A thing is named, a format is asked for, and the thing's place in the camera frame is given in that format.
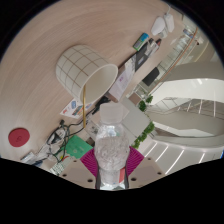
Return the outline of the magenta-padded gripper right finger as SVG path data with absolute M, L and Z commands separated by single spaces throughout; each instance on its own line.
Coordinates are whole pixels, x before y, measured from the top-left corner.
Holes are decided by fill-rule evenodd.
M 138 150 L 131 147 L 126 161 L 126 188 L 143 187 L 165 176 L 151 157 L 144 157 Z

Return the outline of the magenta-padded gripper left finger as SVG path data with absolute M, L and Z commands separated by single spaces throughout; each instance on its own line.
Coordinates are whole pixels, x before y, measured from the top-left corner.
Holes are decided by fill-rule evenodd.
M 98 189 L 99 171 L 94 149 L 89 150 L 80 159 L 73 159 L 60 177 L 84 188 Z

